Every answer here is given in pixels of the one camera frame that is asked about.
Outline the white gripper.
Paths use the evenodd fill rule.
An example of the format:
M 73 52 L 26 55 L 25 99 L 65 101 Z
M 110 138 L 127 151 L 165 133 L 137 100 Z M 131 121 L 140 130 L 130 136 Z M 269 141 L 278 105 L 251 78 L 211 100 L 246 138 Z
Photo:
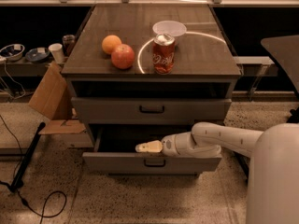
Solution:
M 135 147 L 135 151 L 138 153 L 160 153 L 162 151 L 166 156 L 178 156 L 176 138 L 177 136 L 175 134 L 167 135 L 162 139 L 162 142 L 155 140 L 139 144 Z

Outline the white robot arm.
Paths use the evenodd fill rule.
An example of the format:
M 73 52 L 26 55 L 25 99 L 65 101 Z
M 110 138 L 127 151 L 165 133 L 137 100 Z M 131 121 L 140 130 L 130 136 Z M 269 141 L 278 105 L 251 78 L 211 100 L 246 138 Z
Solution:
M 186 133 L 165 136 L 138 144 L 138 153 L 163 153 L 168 157 L 216 158 L 223 147 L 250 157 L 261 131 L 221 126 L 209 122 L 198 122 Z

